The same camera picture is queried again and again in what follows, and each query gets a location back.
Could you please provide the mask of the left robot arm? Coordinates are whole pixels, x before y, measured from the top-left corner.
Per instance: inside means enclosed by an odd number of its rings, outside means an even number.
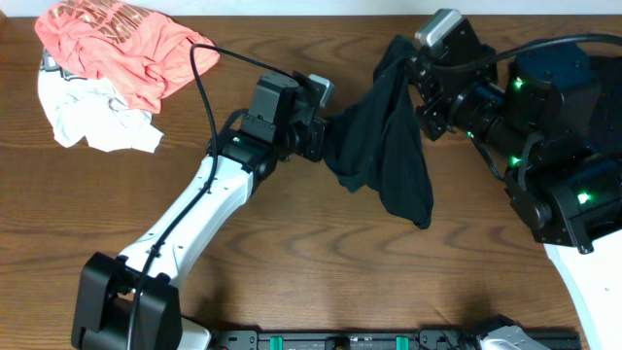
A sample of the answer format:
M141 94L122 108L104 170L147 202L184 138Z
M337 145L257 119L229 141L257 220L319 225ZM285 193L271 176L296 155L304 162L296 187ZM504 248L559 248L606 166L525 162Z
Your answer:
M317 75L260 76L250 108L231 114L186 189L116 257L94 254L79 282L76 349L206 349L210 331L181 314L179 292L225 221L292 155L321 158L318 115L333 83Z

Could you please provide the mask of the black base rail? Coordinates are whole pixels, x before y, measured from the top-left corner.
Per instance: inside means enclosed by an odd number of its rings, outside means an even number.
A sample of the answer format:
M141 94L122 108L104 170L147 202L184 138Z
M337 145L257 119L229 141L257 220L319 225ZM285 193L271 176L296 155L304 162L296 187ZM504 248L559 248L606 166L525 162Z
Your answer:
M581 350L578 332L523 329L497 315L470 328L430 326L419 330L360 332L216 332L209 350Z

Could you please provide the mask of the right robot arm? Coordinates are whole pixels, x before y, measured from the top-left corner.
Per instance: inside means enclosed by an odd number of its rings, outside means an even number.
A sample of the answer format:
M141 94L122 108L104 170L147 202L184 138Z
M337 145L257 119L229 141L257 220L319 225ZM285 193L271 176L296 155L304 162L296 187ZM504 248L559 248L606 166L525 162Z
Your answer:
M621 345L621 61L610 34L505 52L468 25L421 30L412 82L431 139L457 128L506 159L511 207L564 281L589 345Z

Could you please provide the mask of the black t-shirt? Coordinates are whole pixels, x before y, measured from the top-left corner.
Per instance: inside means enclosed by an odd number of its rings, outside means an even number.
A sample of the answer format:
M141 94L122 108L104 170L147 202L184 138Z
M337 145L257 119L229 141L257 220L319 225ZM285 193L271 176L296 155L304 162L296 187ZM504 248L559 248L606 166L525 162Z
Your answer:
M329 118L322 158L339 184L378 192L386 211L420 229L432 222L432 183L409 91L414 45L397 35L373 71L371 89Z

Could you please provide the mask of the folded black garment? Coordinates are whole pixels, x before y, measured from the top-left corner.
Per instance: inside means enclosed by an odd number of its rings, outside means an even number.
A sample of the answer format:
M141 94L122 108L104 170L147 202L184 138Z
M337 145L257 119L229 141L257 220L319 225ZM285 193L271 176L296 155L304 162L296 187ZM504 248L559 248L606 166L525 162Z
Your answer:
M591 68L602 85L590 120L589 141L595 151L621 155L621 57L591 56Z

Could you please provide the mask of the orange t-shirt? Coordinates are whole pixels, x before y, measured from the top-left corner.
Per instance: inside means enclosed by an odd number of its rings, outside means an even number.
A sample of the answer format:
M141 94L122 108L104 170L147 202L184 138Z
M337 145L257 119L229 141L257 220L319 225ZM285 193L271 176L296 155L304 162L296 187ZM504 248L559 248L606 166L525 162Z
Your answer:
M213 44L162 13L115 0L61 1L37 18L35 31L64 69L108 79L130 108L153 114L193 80L191 46Z

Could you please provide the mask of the white t-shirt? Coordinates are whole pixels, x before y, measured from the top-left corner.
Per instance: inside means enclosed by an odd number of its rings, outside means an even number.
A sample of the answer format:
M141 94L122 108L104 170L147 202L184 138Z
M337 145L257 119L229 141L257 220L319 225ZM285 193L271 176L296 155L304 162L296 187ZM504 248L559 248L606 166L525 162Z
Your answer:
M131 109L108 79L75 75L48 51L42 54L37 89L54 140L65 148L86 140L91 148L103 152L134 149L152 153L163 137L152 125L153 115Z

